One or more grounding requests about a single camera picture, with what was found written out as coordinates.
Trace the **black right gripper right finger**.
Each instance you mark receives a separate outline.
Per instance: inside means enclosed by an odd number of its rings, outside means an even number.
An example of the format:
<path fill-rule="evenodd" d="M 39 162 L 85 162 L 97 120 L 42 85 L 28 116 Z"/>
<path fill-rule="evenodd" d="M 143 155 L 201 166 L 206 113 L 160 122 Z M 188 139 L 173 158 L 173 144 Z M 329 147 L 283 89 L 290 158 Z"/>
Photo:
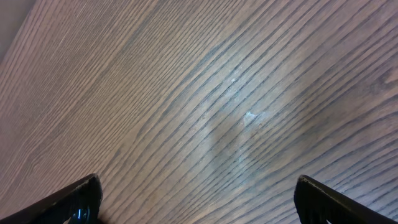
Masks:
<path fill-rule="evenodd" d="M 297 180 L 294 204 L 304 224 L 397 224 L 307 175 Z"/>

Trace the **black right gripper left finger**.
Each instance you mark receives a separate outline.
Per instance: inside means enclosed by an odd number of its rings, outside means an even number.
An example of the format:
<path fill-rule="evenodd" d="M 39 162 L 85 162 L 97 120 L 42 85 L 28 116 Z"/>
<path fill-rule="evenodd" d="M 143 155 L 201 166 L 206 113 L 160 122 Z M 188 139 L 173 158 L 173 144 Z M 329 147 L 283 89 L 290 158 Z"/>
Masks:
<path fill-rule="evenodd" d="M 1 219 L 1 224 L 101 223 L 98 214 L 102 196 L 98 175 L 90 174 Z"/>

